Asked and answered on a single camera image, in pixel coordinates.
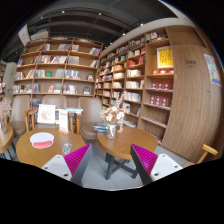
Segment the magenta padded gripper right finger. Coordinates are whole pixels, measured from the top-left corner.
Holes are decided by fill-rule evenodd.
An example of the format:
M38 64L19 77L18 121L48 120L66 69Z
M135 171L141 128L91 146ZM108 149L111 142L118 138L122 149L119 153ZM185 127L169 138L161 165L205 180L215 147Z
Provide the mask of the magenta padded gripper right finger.
M156 155L135 144L131 145L130 153L144 185L182 169L182 167L168 155Z

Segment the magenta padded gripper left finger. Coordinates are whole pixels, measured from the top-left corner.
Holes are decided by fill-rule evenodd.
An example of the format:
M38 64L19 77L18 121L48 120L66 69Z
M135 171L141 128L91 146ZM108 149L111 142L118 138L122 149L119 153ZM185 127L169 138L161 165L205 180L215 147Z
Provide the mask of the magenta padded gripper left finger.
M63 157L56 155L42 169L58 177L82 185L82 178L92 157L92 145L88 144Z

